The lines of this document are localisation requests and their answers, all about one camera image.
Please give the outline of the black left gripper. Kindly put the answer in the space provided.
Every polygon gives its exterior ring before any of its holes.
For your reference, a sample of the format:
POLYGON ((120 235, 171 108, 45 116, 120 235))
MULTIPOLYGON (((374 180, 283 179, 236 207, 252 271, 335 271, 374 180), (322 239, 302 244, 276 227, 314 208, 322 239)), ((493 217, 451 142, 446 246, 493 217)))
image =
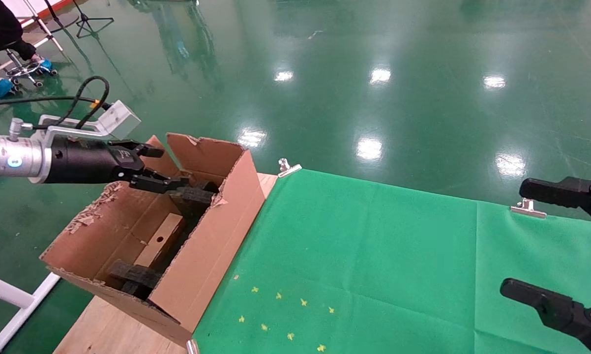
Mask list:
POLYGON ((166 177, 144 168, 140 156, 161 158, 162 148, 137 141, 70 139, 58 135, 51 144, 50 170, 44 183, 103 184, 126 181, 129 188, 165 194, 190 186, 188 177, 166 177))

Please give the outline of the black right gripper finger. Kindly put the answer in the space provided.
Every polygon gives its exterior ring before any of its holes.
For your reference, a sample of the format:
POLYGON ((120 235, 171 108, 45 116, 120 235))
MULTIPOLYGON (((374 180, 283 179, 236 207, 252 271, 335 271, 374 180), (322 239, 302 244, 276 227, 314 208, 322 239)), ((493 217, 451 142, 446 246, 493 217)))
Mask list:
POLYGON ((545 327, 576 338, 591 352, 591 307, 513 278, 503 280, 501 294, 534 308, 545 327))
POLYGON ((519 195, 541 203, 580 208, 591 217, 591 180, 566 177, 553 183, 527 178, 520 185, 519 195))

